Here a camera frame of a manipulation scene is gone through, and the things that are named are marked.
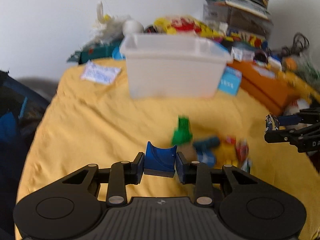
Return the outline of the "blue toy block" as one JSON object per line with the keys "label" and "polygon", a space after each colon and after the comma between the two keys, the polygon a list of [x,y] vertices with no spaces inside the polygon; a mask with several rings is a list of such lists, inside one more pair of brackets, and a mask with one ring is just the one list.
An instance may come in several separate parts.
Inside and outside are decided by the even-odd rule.
{"label": "blue toy block", "polygon": [[144,159],[144,174],[173,178],[177,145],[171,148],[158,148],[148,141]]}

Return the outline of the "white toy race car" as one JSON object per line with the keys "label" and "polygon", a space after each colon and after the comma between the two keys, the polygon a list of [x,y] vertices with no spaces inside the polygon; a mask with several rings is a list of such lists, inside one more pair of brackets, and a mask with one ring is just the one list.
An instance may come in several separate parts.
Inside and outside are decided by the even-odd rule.
{"label": "white toy race car", "polygon": [[273,114],[268,114],[265,119],[265,132],[277,131],[279,129],[279,121]]}

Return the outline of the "green toy piece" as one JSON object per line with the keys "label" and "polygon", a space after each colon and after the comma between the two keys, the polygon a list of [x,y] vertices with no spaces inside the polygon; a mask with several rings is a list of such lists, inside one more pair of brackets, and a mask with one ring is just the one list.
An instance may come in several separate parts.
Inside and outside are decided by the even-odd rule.
{"label": "green toy piece", "polygon": [[171,144],[172,145],[183,145],[191,142],[193,134],[190,129],[189,118],[186,116],[178,117],[178,126],[174,130]]}

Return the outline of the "orange box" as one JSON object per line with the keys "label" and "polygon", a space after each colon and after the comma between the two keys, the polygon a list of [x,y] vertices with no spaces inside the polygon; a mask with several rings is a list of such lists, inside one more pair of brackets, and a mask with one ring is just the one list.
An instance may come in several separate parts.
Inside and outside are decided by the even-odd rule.
{"label": "orange box", "polygon": [[284,81],[260,75],[256,65],[250,62],[233,61],[227,66],[242,73],[240,87],[274,115],[281,115],[289,104],[300,98],[298,90]]}

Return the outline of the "pile of small toys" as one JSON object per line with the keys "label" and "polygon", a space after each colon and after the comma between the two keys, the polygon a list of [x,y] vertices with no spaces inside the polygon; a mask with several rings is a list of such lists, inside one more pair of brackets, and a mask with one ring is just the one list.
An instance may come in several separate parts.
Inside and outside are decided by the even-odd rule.
{"label": "pile of small toys", "polygon": [[250,173],[252,161],[249,158],[249,144],[246,139],[236,139],[227,136],[209,137],[193,142],[197,159],[209,167],[221,168],[223,165],[233,165]]}

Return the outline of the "yellow cloth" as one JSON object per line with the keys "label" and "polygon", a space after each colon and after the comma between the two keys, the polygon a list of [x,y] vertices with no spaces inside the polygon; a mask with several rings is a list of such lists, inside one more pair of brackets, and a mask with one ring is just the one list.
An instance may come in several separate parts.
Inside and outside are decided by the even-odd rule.
{"label": "yellow cloth", "polygon": [[183,115],[189,118],[195,139],[212,135],[246,139],[251,174],[304,204],[307,218],[300,239],[319,237],[319,173],[290,144],[264,141],[268,109],[246,91],[200,99],[133,100],[125,62],[103,59],[98,64],[121,68],[114,83],[82,80],[82,66],[69,68],[61,77],[27,155],[17,199],[90,163],[105,168],[132,161],[148,142],[170,147]]}

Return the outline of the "light blue small box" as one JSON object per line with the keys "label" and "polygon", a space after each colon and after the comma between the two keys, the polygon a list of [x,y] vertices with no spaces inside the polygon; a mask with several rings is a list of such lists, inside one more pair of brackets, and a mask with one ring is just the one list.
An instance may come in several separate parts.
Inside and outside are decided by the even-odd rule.
{"label": "light blue small box", "polygon": [[218,90],[236,96],[242,81],[242,73],[227,66],[218,86]]}

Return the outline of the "small white carton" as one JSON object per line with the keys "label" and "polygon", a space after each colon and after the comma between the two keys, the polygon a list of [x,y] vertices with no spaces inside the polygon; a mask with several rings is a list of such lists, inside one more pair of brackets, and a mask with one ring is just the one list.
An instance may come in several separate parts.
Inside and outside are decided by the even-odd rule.
{"label": "small white carton", "polygon": [[234,60],[242,62],[248,61],[252,62],[255,56],[254,51],[246,50],[243,48],[232,47],[231,48],[231,56]]}

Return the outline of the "white plastic bin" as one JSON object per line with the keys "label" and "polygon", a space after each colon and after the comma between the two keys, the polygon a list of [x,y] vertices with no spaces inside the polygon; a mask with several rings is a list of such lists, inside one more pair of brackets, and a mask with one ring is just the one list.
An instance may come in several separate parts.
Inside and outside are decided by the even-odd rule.
{"label": "white plastic bin", "polygon": [[208,98],[228,63],[228,50],[206,38],[132,34],[120,46],[132,98]]}

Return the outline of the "white paper packet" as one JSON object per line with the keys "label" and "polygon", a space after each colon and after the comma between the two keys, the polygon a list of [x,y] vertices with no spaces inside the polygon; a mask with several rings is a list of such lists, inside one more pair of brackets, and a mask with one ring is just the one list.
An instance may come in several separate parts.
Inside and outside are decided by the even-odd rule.
{"label": "white paper packet", "polygon": [[120,73],[121,68],[105,67],[92,61],[88,61],[85,64],[84,71],[82,72],[80,79],[102,85],[110,85],[114,83]]}

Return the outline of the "green tissue pack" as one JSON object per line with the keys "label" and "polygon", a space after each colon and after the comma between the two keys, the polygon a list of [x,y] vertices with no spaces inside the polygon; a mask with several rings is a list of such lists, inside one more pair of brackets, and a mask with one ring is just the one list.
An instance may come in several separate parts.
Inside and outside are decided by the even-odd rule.
{"label": "green tissue pack", "polygon": [[77,64],[84,64],[87,61],[103,58],[111,58],[113,51],[121,44],[121,40],[109,44],[92,44],[82,50],[75,51],[67,62],[75,62]]}

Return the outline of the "stack of books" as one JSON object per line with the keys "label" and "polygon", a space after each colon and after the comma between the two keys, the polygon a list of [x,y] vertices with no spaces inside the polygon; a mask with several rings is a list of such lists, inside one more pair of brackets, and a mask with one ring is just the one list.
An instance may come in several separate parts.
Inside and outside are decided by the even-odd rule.
{"label": "stack of books", "polygon": [[251,0],[205,0],[207,4],[214,5],[227,5],[236,9],[240,9],[255,16],[264,19],[270,19],[271,14],[263,6],[251,1]]}

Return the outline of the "white bowl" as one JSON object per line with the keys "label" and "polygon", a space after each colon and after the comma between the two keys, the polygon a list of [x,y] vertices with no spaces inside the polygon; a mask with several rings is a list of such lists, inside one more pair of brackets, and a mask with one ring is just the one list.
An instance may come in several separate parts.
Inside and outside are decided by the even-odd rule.
{"label": "white bowl", "polygon": [[122,31],[124,36],[136,33],[143,33],[144,27],[137,20],[129,19],[123,23]]}

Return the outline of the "white plastic bag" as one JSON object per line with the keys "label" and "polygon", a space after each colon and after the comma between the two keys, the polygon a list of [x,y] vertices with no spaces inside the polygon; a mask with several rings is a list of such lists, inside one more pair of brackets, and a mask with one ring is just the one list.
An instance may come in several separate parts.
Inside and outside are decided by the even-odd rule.
{"label": "white plastic bag", "polygon": [[97,4],[97,19],[90,31],[90,42],[99,44],[108,44],[122,37],[123,25],[130,20],[129,15],[110,16],[104,14],[103,3]]}

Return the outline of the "yellow red snack bag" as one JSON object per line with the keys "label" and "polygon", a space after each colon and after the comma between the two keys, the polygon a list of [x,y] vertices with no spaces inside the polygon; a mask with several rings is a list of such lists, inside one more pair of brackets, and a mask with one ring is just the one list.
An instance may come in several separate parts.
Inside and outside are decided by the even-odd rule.
{"label": "yellow red snack bag", "polygon": [[160,17],[155,20],[153,26],[159,33],[167,35],[189,35],[209,39],[225,37],[223,32],[214,30],[189,15]]}

